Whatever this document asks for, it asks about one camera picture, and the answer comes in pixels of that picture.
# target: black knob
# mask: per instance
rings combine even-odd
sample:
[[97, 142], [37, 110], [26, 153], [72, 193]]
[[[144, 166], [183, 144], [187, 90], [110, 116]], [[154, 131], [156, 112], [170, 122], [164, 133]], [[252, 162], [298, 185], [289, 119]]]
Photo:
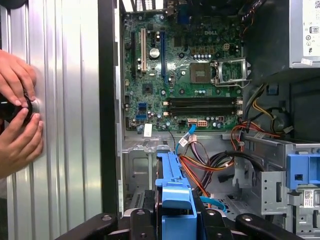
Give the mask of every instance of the black knob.
[[[27, 124], [31, 119], [33, 106], [27, 96], [25, 97], [25, 99], [26, 99], [26, 102], [28, 103], [28, 109], [29, 109], [28, 115], [24, 120], [24, 124]], [[7, 122], [10, 123], [21, 109], [22, 109], [21, 106], [13, 105], [11, 102], [9, 102], [8, 99], [5, 98], [5, 96], [0, 94], [0, 119], [6, 120]]]

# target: sticker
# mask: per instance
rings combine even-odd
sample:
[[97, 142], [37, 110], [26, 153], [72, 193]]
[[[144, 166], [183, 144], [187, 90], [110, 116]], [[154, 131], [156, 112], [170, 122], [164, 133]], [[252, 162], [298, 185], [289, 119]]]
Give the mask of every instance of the sticker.
[[314, 191], [304, 191], [303, 194], [303, 207], [313, 208], [314, 207]]
[[263, 139], [265, 135], [266, 134], [264, 132], [259, 131], [256, 133], [256, 135], [254, 135], [254, 138], [255, 139]]
[[197, 141], [197, 135], [191, 134], [189, 136], [189, 143], [193, 143], [193, 142], [196, 142], [196, 141]]
[[152, 135], [152, 124], [151, 123], [146, 123], [144, 125], [144, 132], [143, 132], [143, 136], [150, 138]]
[[310, 60], [310, 59], [302, 58], [302, 59], [301, 59], [301, 63], [302, 63], [302, 64], [305, 64], [305, 65], [312, 66], [313, 61]]
[[320, 56], [320, 0], [303, 0], [302, 5], [303, 56]]
[[183, 148], [185, 147], [185, 145], [187, 145], [187, 143], [188, 143], [188, 140], [185, 139], [184, 137], [179, 140], [179, 144], [180, 144]]

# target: cpu socket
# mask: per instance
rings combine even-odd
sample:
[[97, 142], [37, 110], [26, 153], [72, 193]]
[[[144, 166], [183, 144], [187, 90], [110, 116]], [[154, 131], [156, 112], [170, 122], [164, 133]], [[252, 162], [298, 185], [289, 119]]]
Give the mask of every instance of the cpu socket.
[[190, 82], [192, 84], [211, 83], [209, 63], [190, 63]]

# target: side panel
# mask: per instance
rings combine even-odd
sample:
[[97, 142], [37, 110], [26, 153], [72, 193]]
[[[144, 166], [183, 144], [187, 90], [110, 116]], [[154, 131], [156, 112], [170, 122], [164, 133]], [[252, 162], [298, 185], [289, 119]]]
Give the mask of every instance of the side panel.
[[98, 0], [1, 8], [2, 49], [37, 71], [45, 147], [8, 177], [10, 240], [52, 240], [102, 211]]

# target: hand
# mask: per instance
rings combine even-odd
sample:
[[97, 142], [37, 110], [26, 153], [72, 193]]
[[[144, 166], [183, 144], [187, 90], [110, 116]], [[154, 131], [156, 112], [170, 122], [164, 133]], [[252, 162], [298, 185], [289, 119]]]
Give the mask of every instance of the hand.
[[19, 134], [27, 114], [28, 109], [23, 108], [0, 135], [0, 179], [23, 169], [42, 153], [44, 123], [38, 113]]
[[24, 89], [34, 101], [36, 73], [34, 69], [17, 56], [0, 50], [0, 93], [16, 106], [28, 107]]

